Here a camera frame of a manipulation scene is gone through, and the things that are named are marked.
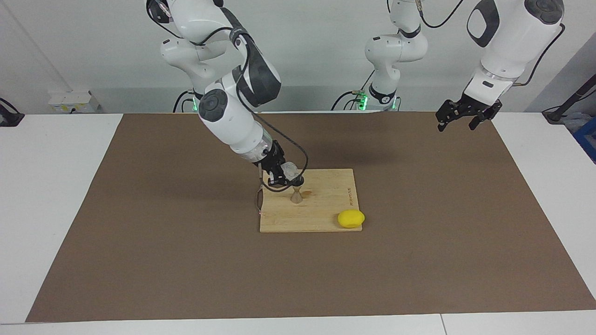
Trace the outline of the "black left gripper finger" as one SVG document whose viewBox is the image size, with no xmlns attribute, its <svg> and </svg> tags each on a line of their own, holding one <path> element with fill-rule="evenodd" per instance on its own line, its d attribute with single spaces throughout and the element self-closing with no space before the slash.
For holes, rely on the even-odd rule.
<svg viewBox="0 0 596 335">
<path fill-rule="evenodd" d="M 452 100 L 445 100 L 443 102 L 435 113 L 439 132 L 443 132 L 449 123 L 460 118 L 458 110 L 459 106 L 459 102 L 454 102 Z"/>
<path fill-rule="evenodd" d="M 493 110 L 484 110 L 483 112 L 478 112 L 477 115 L 471 119 L 470 123 L 468 124 L 468 127 L 470 131 L 474 131 L 479 126 L 479 124 L 487 120 L 492 120 L 493 118 Z"/>
</svg>

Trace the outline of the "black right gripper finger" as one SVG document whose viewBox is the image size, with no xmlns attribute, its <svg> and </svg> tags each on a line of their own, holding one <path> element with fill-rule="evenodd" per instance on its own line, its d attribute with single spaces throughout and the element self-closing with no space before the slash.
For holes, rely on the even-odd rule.
<svg viewBox="0 0 596 335">
<path fill-rule="evenodd" d="M 264 183 L 267 187 L 285 187 L 286 176 L 282 168 L 263 169 Z"/>
</svg>

